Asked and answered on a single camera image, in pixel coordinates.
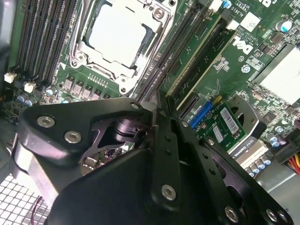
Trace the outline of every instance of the blue pcie slot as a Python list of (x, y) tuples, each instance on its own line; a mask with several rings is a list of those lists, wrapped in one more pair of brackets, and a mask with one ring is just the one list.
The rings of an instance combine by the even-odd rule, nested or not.
[(196, 126), (200, 123), (200, 121), (204, 118), (204, 116), (207, 115), (207, 113), (211, 110), (212, 108), (212, 102), (207, 101), (197, 112), (197, 114), (193, 117), (193, 119), (190, 121), (190, 125), (192, 129), (196, 128)]

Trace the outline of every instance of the chip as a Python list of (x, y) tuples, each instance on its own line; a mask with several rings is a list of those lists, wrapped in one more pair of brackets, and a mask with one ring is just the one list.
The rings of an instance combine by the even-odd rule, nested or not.
[(270, 41), (278, 44), (279, 42), (281, 42), (285, 37), (283, 37), (280, 33), (274, 33), (271, 37), (270, 37)]
[(268, 112), (265, 114), (265, 116), (262, 118), (264, 122), (268, 125), (270, 124), (274, 119), (276, 118), (276, 115), (273, 114), (272, 112)]

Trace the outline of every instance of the white label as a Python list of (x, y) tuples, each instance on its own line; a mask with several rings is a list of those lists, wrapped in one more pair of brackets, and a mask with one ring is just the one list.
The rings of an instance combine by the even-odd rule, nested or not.
[(233, 46), (237, 46), (238, 49), (242, 49), (243, 52), (248, 55), (252, 50), (252, 45), (247, 45), (245, 41), (241, 41), (239, 36), (234, 37)]
[(228, 126), (228, 128), (232, 134), (235, 134), (236, 132), (238, 132), (239, 127), (235, 123), (235, 121), (233, 120), (232, 116), (230, 115), (230, 113), (228, 112), (228, 110), (226, 108), (221, 110), (221, 116), (225, 120), (225, 123)]
[(223, 136), (222, 136), (222, 134), (220, 132), (220, 129), (219, 129), (219, 127), (217, 125), (212, 129), (212, 131), (214, 132), (214, 134), (216, 136), (217, 142), (220, 143), (221, 141), (224, 140), (224, 138), (223, 138)]
[(258, 18), (256, 15), (249, 12), (245, 16), (243, 21), (240, 23), (240, 25), (246, 30), (252, 32), (259, 22), (260, 22), (260, 18)]

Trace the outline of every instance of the dell logo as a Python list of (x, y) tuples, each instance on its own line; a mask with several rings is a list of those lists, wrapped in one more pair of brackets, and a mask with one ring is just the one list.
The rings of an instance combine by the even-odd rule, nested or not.
[(232, 45), (237, 46), (238, 49), (242, 49), (246, 55), (248, 55), (253, 49), (252, 45), (247, 45), (246, 42), (241, 41), (240, 37), (238, 37), (238, 36), (234, 37), (234, 42)]

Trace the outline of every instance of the capacitor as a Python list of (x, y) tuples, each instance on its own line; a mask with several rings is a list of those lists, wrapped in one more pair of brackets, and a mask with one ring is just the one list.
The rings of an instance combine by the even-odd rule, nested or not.
[(47, 95), (54, 95), (57, 92), (55, 87), (51, 87), (50, 89), (46, 90)]
[(271, 160), (269, 160), (269, 157), (267, 157), (267, 156), (262, 156), (262, 157), (261, 157), (261, 161), (262, 161), (265, 165), (270, 165), (270, 164), (271, 164)]
[(281, 20), (276, 24), (275, 28), (276, 30), (281, 32), (288, 32), (292, 28), (292, 26), (293, 26), (292, 21)]
[(230, 8), (233, 4), (229, 0), (223, 0), (222, 8)]
[(73, 101), (72, 98), (68, 96), (68, 97), (65, 97), (65, 99), (62, 100), (61, 103), (66, 104), (66, 103), (71, 103), (72, 101)]
[(300, 121), (299, 121), (299, 120), (295, 120), (295, 121), (293, 122), (293, 124), (294, 124), (294, 126), (295, 126), (297, 129), (300, 130)]
[(285, 145), (286, 144), (286, 140), (281, 134), (276, 135), (276, 138), (278, 139), (278, 142), (279, 142), (280, 145)]
[(245, 170), (251, 177), (254, 177), (254, 173), (252, 172), (252, 170), (250, 168), (246, 168)]
[(17, 101), (21, 102), (21, 103), (24, 103), (27, 99), (28, 99), (28, 95), (25, 93), (23, 93), (17, 97)]
[(255, 164), (252, 164), (252, 165), (250, 166), (250, 169), (251, 169), (251, 171), (252, 171), (254, 174), (259, 173), (259, 169), (257, 168), (257, 166), (256, 166)]
[(255, 165), (258, 167), (258, 169), (263, 170), (264, 168), (266, 168), (266, 166), (263, 164), (263, 162), (261, 160), (258, 160), (255, 162)]
[(276, 142), (278, 139), (276, 138), (275, 134), (273, 133), (268, 133), (266, 135), (266, 138), (269, 140), (269, 142)]
[(25, 101), (25, 105), (28, 107), (33, 106), (35, 103), (37, 102), (37, 100), (34, 97), (30, 97)]

